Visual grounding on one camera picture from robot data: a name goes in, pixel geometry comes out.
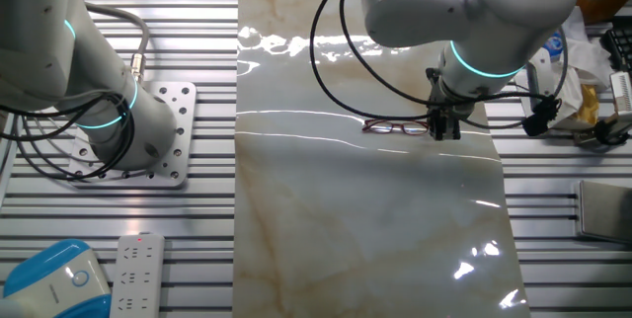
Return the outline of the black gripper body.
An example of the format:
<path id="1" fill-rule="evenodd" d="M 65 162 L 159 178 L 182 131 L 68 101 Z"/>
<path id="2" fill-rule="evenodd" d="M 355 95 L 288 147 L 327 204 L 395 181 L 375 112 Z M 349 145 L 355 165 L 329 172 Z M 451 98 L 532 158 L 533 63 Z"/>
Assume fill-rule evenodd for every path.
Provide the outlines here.
<path id="1" fill-rule="evenodd" d="M 445 127 L 460 127 L 462 119 L 468 119 L 472 114 L 472 105 L 466 104 L 461 106 L 439 107 L 431 106 L 428 111 L 429 126 L 431 128 L 439 128 L 442 124 Z"/>

